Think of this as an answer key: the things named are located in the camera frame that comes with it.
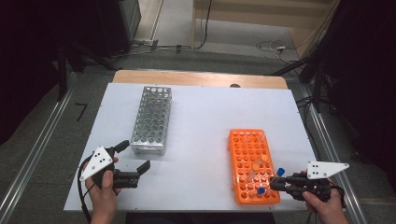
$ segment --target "blue test tube cap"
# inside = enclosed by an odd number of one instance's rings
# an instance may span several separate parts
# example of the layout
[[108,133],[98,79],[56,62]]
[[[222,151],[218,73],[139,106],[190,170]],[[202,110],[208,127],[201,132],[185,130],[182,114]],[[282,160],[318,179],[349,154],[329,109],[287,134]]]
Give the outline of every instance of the blue test tube cap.
[[259,187],[259,188],[257,189],[257,193],[258,193],[258,194],[264,194],[264,193],[265,193],[265,188]]
[[277,172],[276,172],[277,176],[282,176],[283,174],[285,174],[285,169],[283,169],[283,168],[277,169]]

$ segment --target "gray floor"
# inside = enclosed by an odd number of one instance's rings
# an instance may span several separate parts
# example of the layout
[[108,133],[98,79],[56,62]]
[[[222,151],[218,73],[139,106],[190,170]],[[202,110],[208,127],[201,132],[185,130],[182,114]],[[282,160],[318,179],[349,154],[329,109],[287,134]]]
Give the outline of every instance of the gray floor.
[[[268,74],[284,66],[276,59],[263,60],[258,57],[195,51],[183,51],[181,54],[163,51],[134,55],[119,59],[116,65],[125,69],[206,71],[248,75]],[[106,84],[111,82],[114,72],[93,64],[86,69],[84,74],[78,76],[78,82],[67,107],[8,223],[85,222],[81,213],[67,213],[63,211],[63,207]],[[302,98],[302,85],[296,81],[296,77],[285,75],[284,78],[288,81],[288,86],[293,91],[295,98]],[[43,98],[12,138],[0,146],[0,184],[2,187],[0,193],[6,192],[7,187],[20,170],[55,106],[56,97],[57,87]],[[79,121],[77,119],[82,108],[76,103],[88,105]],[[351,164],[346,172],[361,201],[368,223],[389,223],[396,218],[394,214],[396,205],[395,194],[390,188],[385,174],[374,165],[362,164],[349,158],[354,149],[348,142],[342,122],[336,115],[332,115],[326,110],[326,105],[323,105],[322,108],[324,110],[322,115],[326,118],[327,127],[340,158]],[[322,151],[320,140],[314,132],[315,129],[310,119],[308,125],[315,136],[319,153],[325,159],[325,153]],[[123,213],[119,214],[114,223],[122,223],[124,215]],[[304,223],[307,215],[307,212],[302,211],[287,213],[286,216],[284,213],[275,214],[275,218],[276,223]]]
[[[190,7],[191,1],[168,0],[164,2],[162,19],[160,20],[156,38],[161,45],[190,44],[191,27],[190,12],[179,13],[175,20],[175,5]],[[283,66],[271,51],[259,50],[256,42],[288,40],[289,34],[281,27],[245,26],[239,23],[221,25],[210,22],[207,43],[200,51],[182,51],[176,54],[173,50],[155,53],[124,56],[112,62],[124,69],[162,69],[177,71],[204,71],[232,74],[263,75],[270,74]],[[183,32],[175,35],[174,31],[184,27]],[[240,35],[240,29],[249,35]],[[133,53],[147,51],[134,49]],[[288,60],[296,60],[294,50],[282,52]],[[78,167],[82,151],[88,140],[97,110],[101,103],[108,82],[111,82],[113,71],[91,63],[84,74],[78,74],[74,91],[60,116],[41,159],[36,167],[32,167],[32,176],[11,214],[8,223],[84,223],[81,213],[66,213],[64,202],[71,187],[75,171]],[[294,71],[283,76],[295,99],[304,97],[303,85],[297,81]],[[32,150],[36,139],[43,130],[53,108],[56,106],[58,88],[54,87],[29,114],[20,128],[6,143],[0,146],[0,195],[5,195],[10,184],[19,173],[24,161]],[[87,109],[80,116],[82,107],[76,104],[87,104]],[[363,164],[350,159],[353,147],[349,143],[348,134],[337,115],[332,114],[326,105],[322,117],[331,134],[332,142],[340,159],[350,164],[346,173],[361,203],[368,223],[391,223],[396,218],[395,193],[389,186],[385,174],[372,164]],[[323,160],[326,159],[324,147],[312,119],[307,120],[309,130],[314,135],[318,151]],[[276,223],[305,223],[308,213],[275,214]],[[114,223],[123,223],[125,214],[117,215]]]

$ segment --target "silver test tube rack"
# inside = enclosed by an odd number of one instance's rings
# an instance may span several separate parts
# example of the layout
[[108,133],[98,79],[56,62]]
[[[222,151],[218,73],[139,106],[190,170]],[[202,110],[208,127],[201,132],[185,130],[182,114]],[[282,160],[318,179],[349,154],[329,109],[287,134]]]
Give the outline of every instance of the silver test tube rack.
[[171,88],[143,88],[131,141],[134,154],[165,154],[171,104]]

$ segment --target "metal frame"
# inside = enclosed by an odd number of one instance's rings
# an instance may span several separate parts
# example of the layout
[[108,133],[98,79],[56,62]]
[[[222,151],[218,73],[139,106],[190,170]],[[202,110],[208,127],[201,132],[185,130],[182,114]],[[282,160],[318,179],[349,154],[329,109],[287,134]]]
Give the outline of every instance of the metal frame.
[[[311,91],[306,87],[302,87],[302,92],[304,93],[304,97],[312,95]],[[326,155],[331,162],[341,162],[338,158],[337,152],[335,151],[334,145],[332,143],[332,139],[329,135],[329,132],[326,129],[326,125],[323,121],[321,114],[317,113],[316,110],[310,110],[310,115],[312,120],[314,121],[315,127],[317,128],[320,140],[324,146]],[[353,189],[349,178],[347,177],[346,172],[341,172],[338,175],[335,175],[335,180],[337,184],[344,189],[346,193],[346,208],[350,217],[352,218],[353,223],[356,224],[365,224],[368,223],[363,211],[361,209],[361,205],[359,203],[358,197],[355,194],[355,190]]]
[[69,77],[68,86],[69,90],[66,92],[62,101],[58,101],[53,108],[46,125],[44,126],[41,134],[38,136],[35,144],[26,158],[22,168],[15,177],[12,184],[8,187],[6,196],[4,197],[0,206],[0,223],[8,223],[18,200],[23,194],[25,187],[27,186],[30,177],[37,166],[41,155],[43,154],[53,131],[55,130],[59,119],[61,118],[64,109],[69,102],[69,99],[74,91],[74,87],[79,80],[79,76],[76,73],[72,73]]

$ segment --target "black curtain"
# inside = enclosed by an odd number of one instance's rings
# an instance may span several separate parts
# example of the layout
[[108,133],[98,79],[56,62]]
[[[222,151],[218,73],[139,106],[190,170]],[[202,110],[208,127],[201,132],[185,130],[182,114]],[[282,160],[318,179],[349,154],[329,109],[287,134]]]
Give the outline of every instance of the black curtain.
[[0,145],[58,82],[56,39],[45,5],[2,1],[0,7]]
[[396,191],[396,2],[342,3],[355,6],[321,59],[336,80],[329,98],[357,132],[360,156],[382,168]]

